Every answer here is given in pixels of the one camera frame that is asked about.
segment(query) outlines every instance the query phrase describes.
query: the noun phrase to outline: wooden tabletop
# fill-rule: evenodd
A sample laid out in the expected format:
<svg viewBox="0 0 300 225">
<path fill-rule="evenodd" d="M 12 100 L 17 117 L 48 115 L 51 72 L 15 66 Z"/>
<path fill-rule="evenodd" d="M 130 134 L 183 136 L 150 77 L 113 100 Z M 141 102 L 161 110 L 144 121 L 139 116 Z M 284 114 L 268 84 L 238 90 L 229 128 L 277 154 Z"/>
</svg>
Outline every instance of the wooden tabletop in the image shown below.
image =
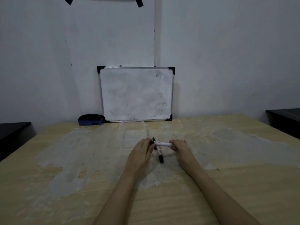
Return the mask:
<svg viewBox="0 0 300 225">
<path fill-rule="evenodd" d="M 118 147 L 118 127 L 55 124 L 0 162 L 1 223 L 92 224 L 126 162 L 107 151 Z M 261 223 L 300 224 L 300 140 L 241 114 L 146 122 L 146 128 L 161 141 L 185 138 L 207 173 Z M 94 133 L 97 138 L 81 137 Z M 156 177 L 162 182 L 136 189 L 126 223 L 218 224 L 193 180 L 169 166 L 174 155 L 163 152 L 164 169 L 174 176 Z M 94 155 L 102 157 L 98 161 Z M 74 167 L 81 167 L 79 174 Z"/>
</svg>

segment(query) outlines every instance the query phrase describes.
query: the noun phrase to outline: forearm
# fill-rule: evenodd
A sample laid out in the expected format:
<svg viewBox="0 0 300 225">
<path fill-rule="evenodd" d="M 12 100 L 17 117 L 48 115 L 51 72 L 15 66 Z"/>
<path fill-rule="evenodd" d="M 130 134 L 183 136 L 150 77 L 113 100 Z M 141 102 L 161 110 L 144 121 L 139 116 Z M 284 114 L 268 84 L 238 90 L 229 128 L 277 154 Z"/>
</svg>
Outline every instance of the forearm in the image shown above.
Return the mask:
<svg viewBox="0 0 300 225">
<path fill-rule="evenodd" d="M 93 225 L 119 225 L 124 223 L 134 183 L 135 179 L 132 175 L 122 174 Z"/>
<path fill-rule="evenodd" d="M 220 224 L 260 224 L 202 168 L 197 168 L 189 174 L 202 191 Z"/>
</svg>

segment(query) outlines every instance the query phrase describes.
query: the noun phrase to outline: person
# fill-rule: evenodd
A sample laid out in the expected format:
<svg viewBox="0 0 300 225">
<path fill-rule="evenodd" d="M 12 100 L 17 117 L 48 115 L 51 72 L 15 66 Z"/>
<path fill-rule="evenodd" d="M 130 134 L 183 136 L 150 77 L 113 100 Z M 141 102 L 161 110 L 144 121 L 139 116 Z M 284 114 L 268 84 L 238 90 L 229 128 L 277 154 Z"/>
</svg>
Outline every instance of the person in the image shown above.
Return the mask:
<svg viewBox="0 0 300 225">
<path fill-rule="evenodd" d="M 133 148 L 123 174 L 93 225 L 124 223 L 134 184 L 145 171 L 155 147 L 149 145 L 150 141 L 143 139 Z M 186 140 L 170 140 L 170 143 L 174 145 L 171 149 L 176 152 L 179 165 L 198 185 L 220 224 L 261 224 L 200 167 Z"/>
</svg>

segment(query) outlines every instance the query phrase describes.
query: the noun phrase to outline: black furniture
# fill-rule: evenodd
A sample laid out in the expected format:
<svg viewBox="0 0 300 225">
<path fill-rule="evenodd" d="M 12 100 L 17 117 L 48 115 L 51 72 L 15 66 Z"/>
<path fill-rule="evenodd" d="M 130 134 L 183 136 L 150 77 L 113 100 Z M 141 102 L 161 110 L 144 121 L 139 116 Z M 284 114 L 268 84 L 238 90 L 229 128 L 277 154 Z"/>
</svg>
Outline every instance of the black furniture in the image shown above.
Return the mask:
<svg viewBox="0 0 300 225">
<path fill-rule="evenodd" d="M 36 135 L 31 122 L 0 124 L 0 161 Z"/>
<path fill-rule="evenodd" d="M 266 110 L 270 125 L 300 139 L 300 108 Z"/>
</svg>

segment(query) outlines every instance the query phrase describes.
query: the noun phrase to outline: plastic container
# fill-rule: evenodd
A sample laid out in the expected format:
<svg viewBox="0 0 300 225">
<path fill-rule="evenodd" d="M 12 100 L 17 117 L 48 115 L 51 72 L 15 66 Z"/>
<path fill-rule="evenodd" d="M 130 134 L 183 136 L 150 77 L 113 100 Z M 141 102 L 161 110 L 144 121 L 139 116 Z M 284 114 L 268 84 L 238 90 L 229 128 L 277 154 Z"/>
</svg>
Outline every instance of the plastic container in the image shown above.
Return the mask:
<svg viewBox="0 0 300 225">
<path fill-rule="evenodd" d="M 134 148 L 141 139 L 145 138 L 147 138 L 147 131 L 144 121 L 121 122 L 117 135 L 121 148 Z"/>
</svg>

